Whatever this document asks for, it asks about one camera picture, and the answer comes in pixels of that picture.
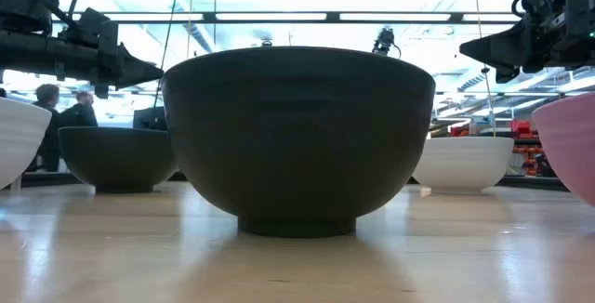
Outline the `black monitor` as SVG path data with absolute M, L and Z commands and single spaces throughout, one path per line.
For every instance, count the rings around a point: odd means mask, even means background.
M 138 129 L 167 130 L 163 106 L 134 110 L 133 127 Z

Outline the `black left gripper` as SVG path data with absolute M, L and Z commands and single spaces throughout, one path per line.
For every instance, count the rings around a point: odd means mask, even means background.
M 164 71 L 154 63 L 132 56 L 123 43 L 89 46 L 94 52 L 89 71 L 89 82 L 100 99 L 109 96 L 109 86 L 118 88 L 159 80 Z

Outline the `small dark bowl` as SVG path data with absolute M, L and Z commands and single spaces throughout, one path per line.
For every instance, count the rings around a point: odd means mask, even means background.
M 59 148 L 69 171 L 96 193 L 151 192 L 178 171 L 165 131 L 63 127 Z

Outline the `black overhead frame bar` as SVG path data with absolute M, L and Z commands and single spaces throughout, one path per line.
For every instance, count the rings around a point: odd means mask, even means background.
M 192 23 L 384 23 L 384 24 L 514 24 L 520 18 L 504 12 L 105 12 L 122 24 L 168 22 Z

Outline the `white bowl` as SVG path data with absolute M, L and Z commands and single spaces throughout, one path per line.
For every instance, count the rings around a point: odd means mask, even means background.
M 427 139 L 412 178 L 432 193 L 480 193 L 505 176 L 513 147 L 512 138 Z
M 51 120 L 51 112 L 29 103 L 0 98 L 0 190 L 27 169 Z

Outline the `pink bowl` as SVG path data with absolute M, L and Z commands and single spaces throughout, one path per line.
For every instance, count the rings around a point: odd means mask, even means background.
M 532 117 L 558 179 L 595 207 L 595 92 L 552 101 Z

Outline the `large dark bowl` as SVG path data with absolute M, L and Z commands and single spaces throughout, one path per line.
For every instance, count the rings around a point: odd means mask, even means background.
M 435 83 L 403 60 L 318 46 L 234 49 L 163 76 L 186 179 L 241 231 L 352 233 L 412 176 Z

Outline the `black table edge rail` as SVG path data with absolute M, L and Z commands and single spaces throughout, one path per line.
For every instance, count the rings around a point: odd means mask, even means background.
M 25 188 L 71 184 L 81 184 L 81 181 L 71 173 L 32 172 L 25 173 L 21 178 L 21 186 Z M 505 175 L 496 185 L 498 187 L 569 192 L 558 178 Z

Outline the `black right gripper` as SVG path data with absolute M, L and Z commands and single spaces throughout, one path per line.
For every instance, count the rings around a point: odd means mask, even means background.
M 494 67 L 497 84 L 514 80 L 521 68 L 531 73 L 547 67 L 595 67 L 595 37 L 566 39 L 564 11 L 549 16 L 534 31 L 532 26 L 532 17 L 524 16 L 504 32 L 461 44 L 459 52 Z

